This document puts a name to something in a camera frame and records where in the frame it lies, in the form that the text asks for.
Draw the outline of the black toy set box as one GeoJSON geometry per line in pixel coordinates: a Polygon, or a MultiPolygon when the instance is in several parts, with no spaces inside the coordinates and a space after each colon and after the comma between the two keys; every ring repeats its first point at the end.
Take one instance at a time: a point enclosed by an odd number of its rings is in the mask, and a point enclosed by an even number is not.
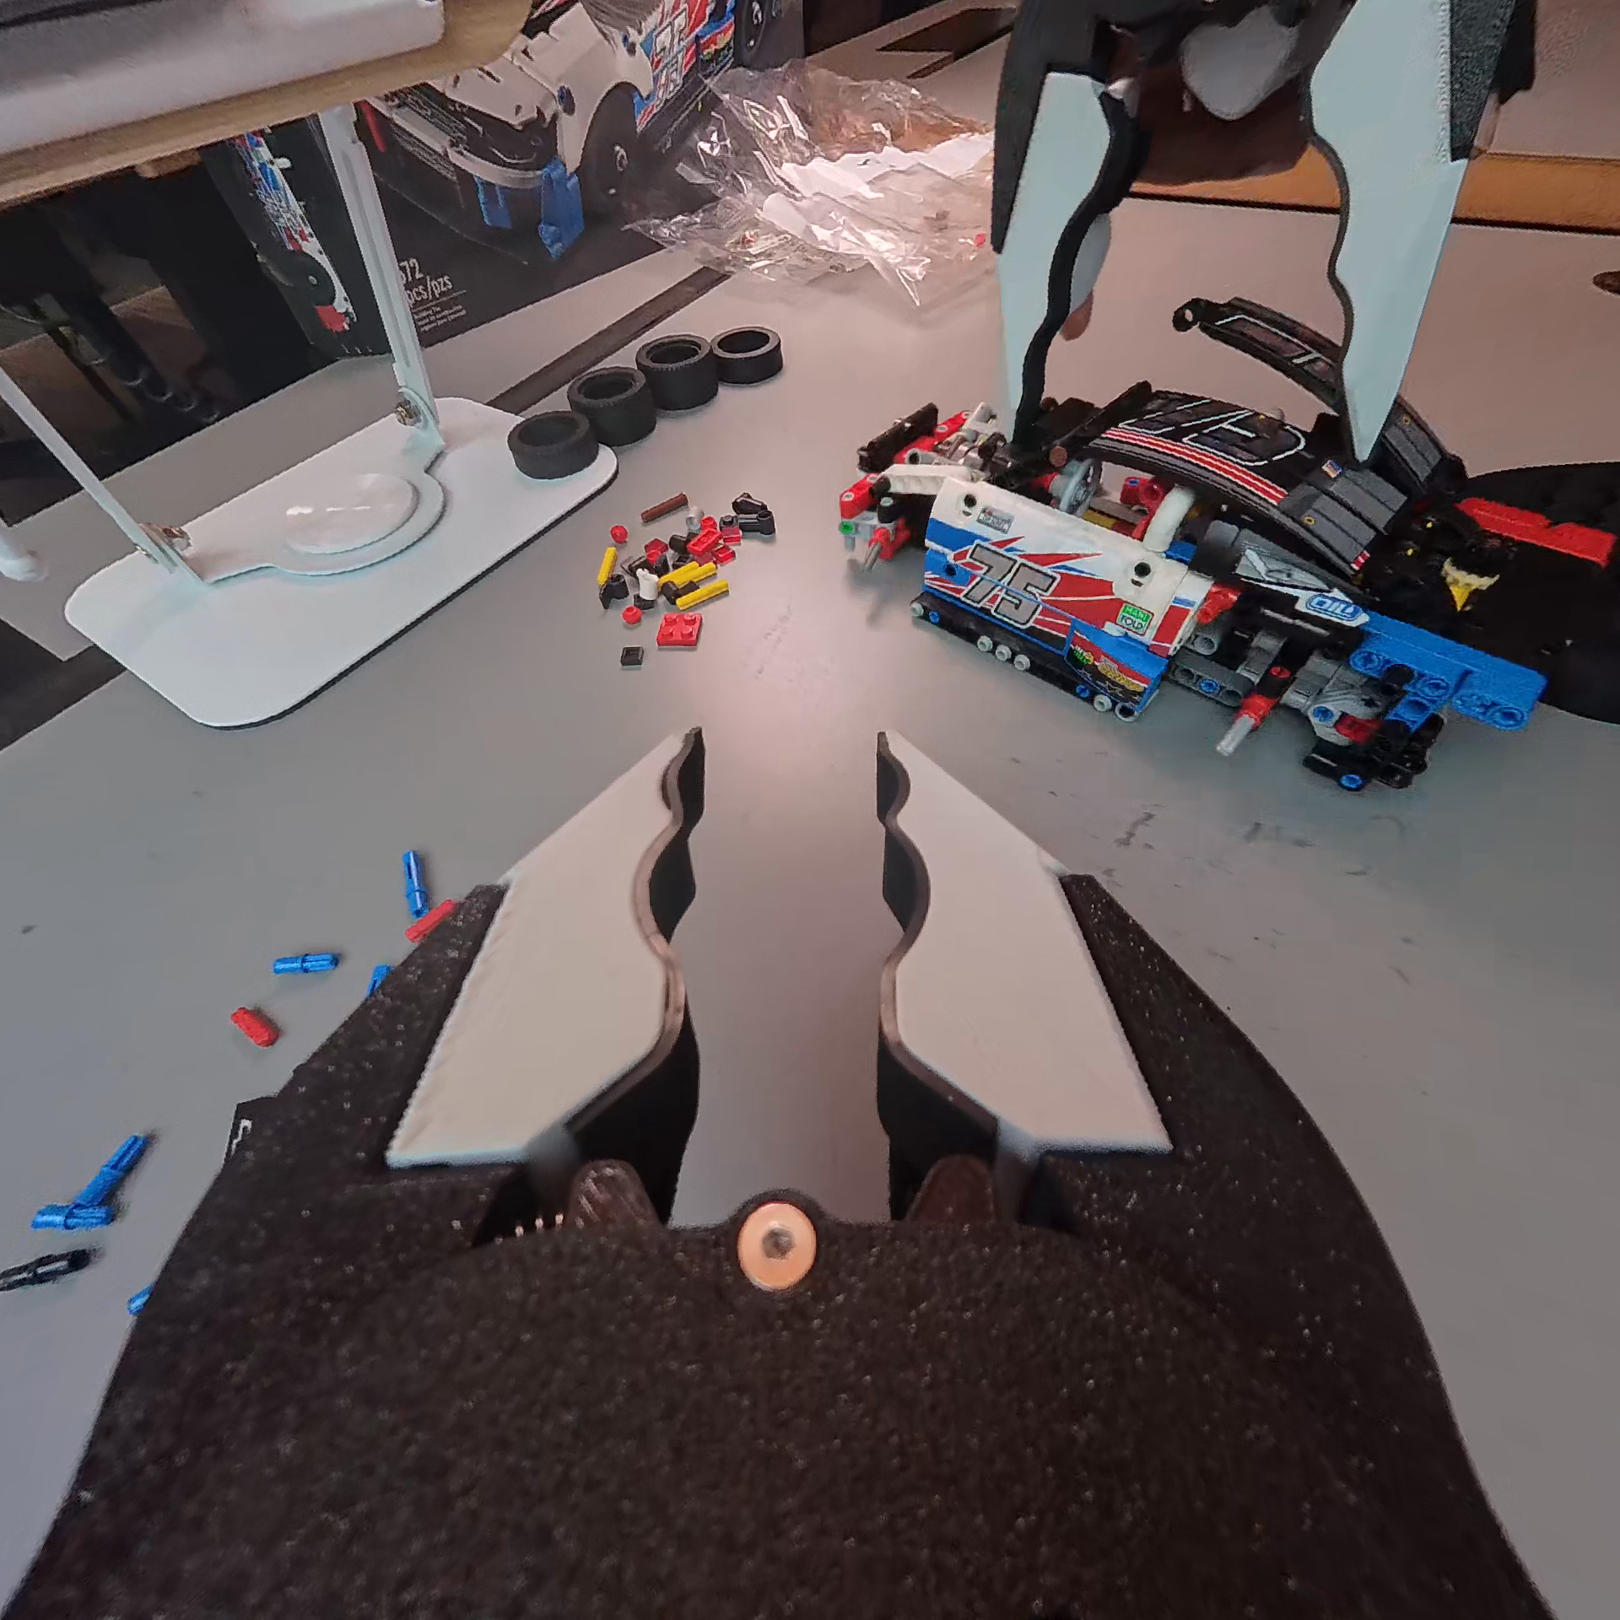
{"type": "MultiPolygon", "coordinates": [[[[657,250],[642,218],[700,208],[683,142],[731,69],[803,56],[803,2],[530,2],[485,66],[355,106],[422,346],[657,250]]],[[[320,126],[203,151],[208,176],[331,357],[386,338],[320,126]]]]}

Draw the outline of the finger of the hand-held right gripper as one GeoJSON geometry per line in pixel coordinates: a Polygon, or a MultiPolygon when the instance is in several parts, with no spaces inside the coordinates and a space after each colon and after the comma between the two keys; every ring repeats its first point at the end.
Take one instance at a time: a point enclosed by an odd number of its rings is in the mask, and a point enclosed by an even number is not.
{"type": "Polygon", "coordinates": [[[1004,429],[1031,442],[1048,353],[1093,296],[1112,213],[1146,160],[1141,82],[1004,73],[994,122],[993,242],[1004,312],[1004,429]]]}
{"type": "Polygon", "coordinates": [[[1451,23],[1451,2],[1353,2],[1310,80],[1311,131],[1341,181],[1331,281],[1345,312],[1341,395],[1356,461],[1389,424],[1464,181],[1451,23]]]}

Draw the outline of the brick-built toy race car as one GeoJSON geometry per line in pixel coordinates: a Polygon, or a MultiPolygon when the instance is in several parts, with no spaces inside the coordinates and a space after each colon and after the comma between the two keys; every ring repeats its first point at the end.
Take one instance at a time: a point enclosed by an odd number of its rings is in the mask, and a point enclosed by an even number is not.
{"type": "Polygon", "coordinates": [[[1331,408],[1141,382],[1023,436],[924,403],[857,469],[839,532],[866,566],[922,545],[914,618],[1124,723],[1204,693],[1221,758],[1289,710],[1310,772],[1405,791],[1449,718],[1617,725],[1617,466],[1472,481],[1405,395],[1353,460],[1331,408]]]}

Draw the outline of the pile of small coloured bricks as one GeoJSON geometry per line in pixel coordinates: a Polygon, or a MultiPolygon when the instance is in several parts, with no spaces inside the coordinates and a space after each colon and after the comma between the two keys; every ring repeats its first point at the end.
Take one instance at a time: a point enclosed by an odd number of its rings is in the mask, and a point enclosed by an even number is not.
{"type": "Polygon", "coordinates": [[[729,566],[744,541],[773,541],[779,519],[770,504],[750,490],[711,515],[672,497],[642,515],[647,524],[679,518],[669,532],[647,532],[634,548],[626,522],[610,524],[610,544],[596,565],[596,603],[630,632],[647,630],[655,650],[691,652],[703,639],[703,613],[731,594],[729,566]]]}

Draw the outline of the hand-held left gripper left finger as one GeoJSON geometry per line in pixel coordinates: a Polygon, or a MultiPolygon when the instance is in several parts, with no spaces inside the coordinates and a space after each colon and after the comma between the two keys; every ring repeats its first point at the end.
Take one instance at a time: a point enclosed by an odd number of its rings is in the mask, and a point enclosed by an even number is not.
{"type": "Polygon", "coordinates": [[[505,879],[390,1167],[679,1167],[700,1047],[676,952],[703,729],[663,738],[505,879]]]}

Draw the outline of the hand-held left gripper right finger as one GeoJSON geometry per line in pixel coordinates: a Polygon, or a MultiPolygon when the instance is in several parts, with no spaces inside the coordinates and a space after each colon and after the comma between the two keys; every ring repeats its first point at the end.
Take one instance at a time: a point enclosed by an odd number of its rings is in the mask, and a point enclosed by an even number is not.
{"type": "Polygon", "coordinates": [[[919,1156],[1163,1156],[1168,1128],[1085,942],[1063,862],[882,734],[886,1128],[919,1156]]]}

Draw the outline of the grey desk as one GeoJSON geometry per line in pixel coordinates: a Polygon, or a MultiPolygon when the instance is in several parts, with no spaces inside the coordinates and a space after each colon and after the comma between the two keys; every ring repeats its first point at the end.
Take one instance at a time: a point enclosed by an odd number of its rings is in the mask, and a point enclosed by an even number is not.
{"type": "Polygon", "coordinates": [[[703,1110],[679,1219],[795,1188],[886,1214],[874,1057],[876,734],[899,731],[1128,911],[1307,1099],[1407,1274],[1463,1431],[1560,1617],[1617,1617],[1617,729],[1457,723],[1410,791],[1331,788],[1274,715],[1138,723],[915,626],[914,574],[849,570],[855,445],[998,370],[993,288],[922,312],[857,276],[727,281],[672,318],[785,338],[787,372],[630,448],[616,486],[300,713],[242,734],[120,675],[4,748],[4,1262],[130,1132],[155,1146],[97,1267],[4,1301],[4,1595],[70,1486],[128,1299],[278,1090],[403,948],[401,849],[492,882],[665,734],[707,738],[679,929],[703,1110]],[[596,603],[638,548],[761,497],[691,652],[596,603]],[[337,952],[335,971],[271,964],[337,952]],[[258,1008],[271,1047],[232,1027],[258,1008]]]}

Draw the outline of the pile of small connector pins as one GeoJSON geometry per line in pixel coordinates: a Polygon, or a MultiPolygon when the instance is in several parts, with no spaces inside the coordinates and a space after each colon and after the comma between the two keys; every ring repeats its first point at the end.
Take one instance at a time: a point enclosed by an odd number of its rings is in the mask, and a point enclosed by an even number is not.
{"type": "MultiPolygon", "coordinates": [[[[442,920],[453,915],[456,899],[443,899],[431,904],[426,888],[420,886],[420,857],[417,853],[403,853],[403,879],[407,879],[407,902],[411,908],[411,924],[407,929],[409,942],[422,942],[442,920]]],[[[275,977],[316,977],[335,971],[340,964],[337,952],[300,952],[285,956],[271,964],[275,977]]],[[[279,1039],[278,1024],[269,1022],[258,1008],[236,1008],[232,1027],[249,1036],[249,1043],[258,1047],[271,1047],[279,1039]]],[[[70,1204],[47,1204],[35,1210],[31,1230],[38,1231],[101,1231],[116,1222],[120,1214],[120,1189],[143,1161],[147,1147],[154,1146],[151,1132],[134,1132],[120,1143],[120,1147],[105,1159],[105,1164],[95,1171],[95,1177],[74,1196],[70,1204]]],[[[64,1276],[77,1274],[89,1267],[95,1251],[89,1246],[64,1247],[56,1254],[41,1254],[30,1262],[4,1270],[4,1293],[27,1291],[31,1284],[52,1284],[64,1276]]]]}

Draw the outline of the building instruction booklet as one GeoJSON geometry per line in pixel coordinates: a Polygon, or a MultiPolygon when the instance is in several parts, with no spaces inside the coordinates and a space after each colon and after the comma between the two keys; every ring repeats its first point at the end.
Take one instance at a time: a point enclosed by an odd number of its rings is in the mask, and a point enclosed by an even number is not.
{"type": "Polygon", "coordinates": [[[442,36],[442,2],[4,2],[4,154],[442,36]]]}

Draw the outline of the white book stand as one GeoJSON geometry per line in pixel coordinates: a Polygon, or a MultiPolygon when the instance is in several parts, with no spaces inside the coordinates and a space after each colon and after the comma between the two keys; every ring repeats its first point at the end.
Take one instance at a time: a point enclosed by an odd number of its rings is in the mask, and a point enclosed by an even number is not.
{"type": "Polygon", "coordinates": [[[393,238],[355,126],[357,99],[484,66],[525,2],[442,2],[443,36],[337,72],[4,154],[4,201],[52,193],[155,155],[316,114],[397,374],[382,419],[228,504],[163,527],[134,518],[4,374],[4,402],[134,553],[66,602],[70,622],[196,723],[287,715],[601,493],[618,457],[562,481],[518,471],[518,415],[436,398],[393,238]]]}

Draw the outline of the crumpled clear plastic bag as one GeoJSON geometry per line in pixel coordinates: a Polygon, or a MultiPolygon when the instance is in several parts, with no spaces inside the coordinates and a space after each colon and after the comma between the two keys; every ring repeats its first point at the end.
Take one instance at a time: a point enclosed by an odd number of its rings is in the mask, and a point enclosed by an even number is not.
{"type": "Polygon", "coordinates": [[[894,80],[724,72],[629,223],[729,274],[876,272],[915,305],[993,268],[993,131],[894,80]]]}

